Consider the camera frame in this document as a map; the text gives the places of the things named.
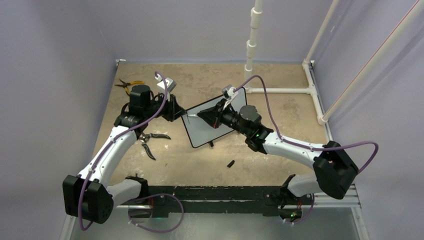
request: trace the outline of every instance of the purple cable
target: purple cable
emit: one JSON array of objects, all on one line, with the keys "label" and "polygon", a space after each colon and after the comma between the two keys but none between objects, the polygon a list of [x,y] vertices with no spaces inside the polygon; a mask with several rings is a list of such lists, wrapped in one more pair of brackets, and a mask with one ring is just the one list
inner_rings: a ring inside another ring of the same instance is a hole
[{"label": "purple cable", "polygon": [[[163,96],[163,101],[162,101],[162,104],[160,105],[160,107],[159,107],[159,109],[157,110],[157,112],[155,113],[155,114],[153,114],[153,116],[151,116],[149,119],[147,119],[146,121],[144,121],[144,122],[142,122],[142,123],[140,123],[140,124],[138,124],[138,125],[136,125],[136,126],[133,126],[133,127],[131,127],[131,128],[129,128],[129,129],[127,129],[127,130],[125,130],[125,131],[123,131],[123,132],[121,132],[120,134],[118,134],[118,135],[116,135],[114,138],[113,138],[113,141],[110,141],[104,148],[103,148],[103,150],[98,154],[98,157],[96,158],[96,160],[94,161],[94,163],[93,163],[93,165],[92,165],[92,167],[91,167],[91,170],[92,171],[94,171],[94,169],[96,169],[96,167],[97,167],[97,164],[99,163],[99,161],[100,161],[100,159],[102,159],[102,157],[103,157],[103,155],[105,155],[105,153],[106,153],[106,151],[112,146],[112,144],[116,141],[116,140],[118,140],[122,135],[124,135],[124,134],[126,134],[126,133],[128,133],[128,132],[131,132],[131,131],[133,131],[134,129],[138,129],[139,127],[141,127],[141,126],[143,126],[143,125],[145,125],[145,124],[147,124],[148,122],[150,122],[152,119],[154,119],[154,118],[156,118],[156,116],[162,111],[162,109],[164,108],[164,106],[165,106],[165,103],[166,103],[166,101],[167,101],[167,95],[168,95],[168,86],[167,86],[167,82],[166,82],[166,80],[165,80],[165,77],[163,77],[163,75],[162,75],[162,73],[160,73],[159,71],[155,71],[154,72],[154,75],[155,76],[160,76],[161,78],[162,78],[162,81],[163,81],[163,83],[164,83],[164,86],[165,86],[165,93],[164,93],[164,96]],[[86,187],[87,187],[87,183],[89,182],[89,179],[90,179],[90,177],[92,176],[92,172],[91,171],[89,171],[88,172],[88,174],[87,174],[87,177],[85,178],[85,180],[84,180],[84,183],[82,184],[82,188],[81,188],[81,192],[79,193],[79,200],[78,200],[78,220],[79,220],[79,227],[81,228],[81,230],[82,231],[86,231],[87,229],[89,229],[89,227],[93,224],[93,221],[91,221],[88,225],[87,225],[87,227],[85,227],[84,226],[84,223],[83,223],[83,197],[84,197],[84,192],[85,192],[85,189],[86,189]]]},{"label": "purple cable", "polygon": [[168,196],[168,197],[171,197],[171,198],[175,199],[176,202],[179,204],[179,207],[181,208],[181,218],[179,219],[178,223],[174,227],[172,227],[172,228],[170,228],[168,230],[155,230],[155,229],[151,229],[151,228],[148,228],[148,227],[139,225],[138,223],[133,222],[133,220],[131,219],[130,211],[128,211],[129,222],[132,223],[136,227],[139,227],[141,229],[144,229],[144,230],[147,230],[149,232],[156,233],[156,234],[166,234],[166,233],[170,233],[170,232],[174,231],[175,229],[177,229],[180,226],[180,224],[183,222],[184,208],[183,208],[183,204],[181,203],[181,201],[178,200],[178,198],[175,197],[174,195],[171,195],[171,194],[168,194],[168,193],[159,193],[159,194],[153,194],[153,195],[142,197],[142,198],[137,198],[137,199],[134,199],[134,201],[143,201],[143,200],[151,199],[151,198],[158,197],[158,196]]},{"label": "purple cable", "polygon": [[261,83],[262,83],[263,92],[265,93],[266,107],[268,108],[269,118],[271,118],[272,124],[275,127],[275,131],[277,132],[278,137],[280,139],[282,139],[283,142],[286,142],[288,144],[291,144],[293,146],[297,146],[297,147],[300,147],[300,148],[304,148],[304,149],[308,149],[308,150],[312,150],[312,151],[323,151],[323,152],[338,151],[338,150],[355,148],[355,147],[366,145],[366,144],[372,144],[372,145],[374,145],[374,151],[372,152],[372,154],[369,157],[369,159],[365,162],[365,164],[359,169],[359,173],[361,173],[371,163],[371,161],[376,156],[377,152],[379,151],[379,145],[375,141],[360,141],[360,142],[357,142],[357,143],[353,143],[353,144],[349,144],[349,145],[344,145],[344,146],[328,147],[328,148],[317,148],[317,147],[313,147],[311,149],[307,145],[303,145],[303,144],[300,144],[300,143],[297,143],[297,142],[293,142],[293,141],[290,141],[290,140],[287,140],[287,139],[283,138],[283,136],[281,135],[280,130],[279,130],[277,124],[276,124],[276,121],[274,121],[273,115],[271,114],[270,102],[268,101],[267,88],[265,87],[264,79],[262,79],[261,76],[259,76],[259,75],[253,75],[253,76],[249,77],[246,81],[244,81],[239,87],[237,87],[235,89],[235,92],[237,92],[239,89],[241,89],[244,85],[246,85],[248,82],[250,82],[254,78],[258,78],[261,81]]},{"label": "purple cable", "polygon": [[305,214],[305,216],[303,216],[302,218],[300,218],[299,221],[296,221],[296,222],[286,222],[286,221],[284,221],[283,223],[295,225],[295,224],[300,224],[301,222],[303,222],[311,214],[312,209],[314,208],[314,205],[315,205],[315,194],[312,193],[311,195],[312,195],[312,202],[310,203],[310,208],[307,211],[307,213]]}]

